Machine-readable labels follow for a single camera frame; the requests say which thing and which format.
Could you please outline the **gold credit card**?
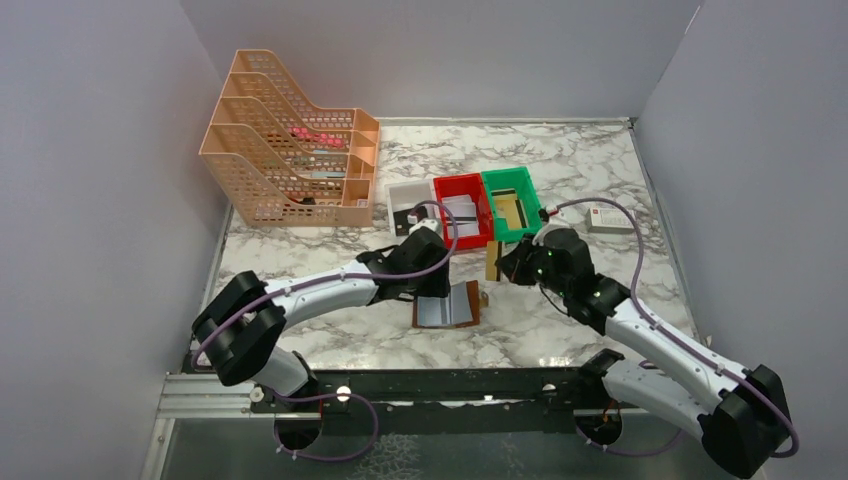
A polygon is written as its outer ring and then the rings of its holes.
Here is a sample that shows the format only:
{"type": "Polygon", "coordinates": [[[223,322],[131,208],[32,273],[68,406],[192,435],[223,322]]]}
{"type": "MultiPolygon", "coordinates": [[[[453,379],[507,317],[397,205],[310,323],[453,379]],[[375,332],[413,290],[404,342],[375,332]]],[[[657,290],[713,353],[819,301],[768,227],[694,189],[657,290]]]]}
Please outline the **gold credit card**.
{"type": "Polygon", "coordinates": [[[497,262],[502,257],[503,243],[500,241],[489,241],[486,245],[485,279],[489,282],[500,282],[501,271],[497,262]]]}

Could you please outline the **brown leather card holder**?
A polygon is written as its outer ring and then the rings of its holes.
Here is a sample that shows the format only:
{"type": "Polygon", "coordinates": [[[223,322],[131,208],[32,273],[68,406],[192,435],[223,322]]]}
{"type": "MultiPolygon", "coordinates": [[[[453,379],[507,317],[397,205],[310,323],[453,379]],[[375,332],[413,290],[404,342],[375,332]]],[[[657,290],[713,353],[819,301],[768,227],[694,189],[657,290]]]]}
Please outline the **brown leather card holder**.
{"type": "Polygon", "coordinates": [[[477,281],[451,286],[447,297],[419,297],[413,302],[412,327],[416,329],[460,329],[477,326],[489,295],[477,281]]]}

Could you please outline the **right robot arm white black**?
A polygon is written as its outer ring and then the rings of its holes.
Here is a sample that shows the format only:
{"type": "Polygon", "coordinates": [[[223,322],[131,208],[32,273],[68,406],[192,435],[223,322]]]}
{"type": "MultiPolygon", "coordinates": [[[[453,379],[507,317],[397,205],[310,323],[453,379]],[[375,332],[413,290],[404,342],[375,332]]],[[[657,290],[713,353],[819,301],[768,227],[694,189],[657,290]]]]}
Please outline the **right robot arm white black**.
{"type": "Polygon", "coordinates": [[[750,478],[767,460],[797,452],[798,433],[776,372],[729,360],[663,321],[631,287],[596,271],[574,230],[526,234],[494,266],[515,285],[554,294],[570,318],[653,364],[645,369],[608,352],[596,355],[588,370],[610,398],[698,439],[727,473],[750,478]]]}

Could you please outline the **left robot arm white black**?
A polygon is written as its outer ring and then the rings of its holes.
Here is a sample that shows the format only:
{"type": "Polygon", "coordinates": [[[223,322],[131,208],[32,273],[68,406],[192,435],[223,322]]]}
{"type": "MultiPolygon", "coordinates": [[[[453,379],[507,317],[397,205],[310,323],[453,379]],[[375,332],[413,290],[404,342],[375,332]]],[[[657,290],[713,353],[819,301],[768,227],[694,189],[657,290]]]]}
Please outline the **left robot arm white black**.
{"type": "Polygon", "coordinates": [[[422,228],[301,279],[264,282],[252,270],[241,272],[194,320],[196,354],[207,357],[225,386],[252,381],[281,398],[305,397],[316,379],[299,353],[278,346],[284,331],[346,308],[445,297],[450,254],[439,234],[422,228]]]}

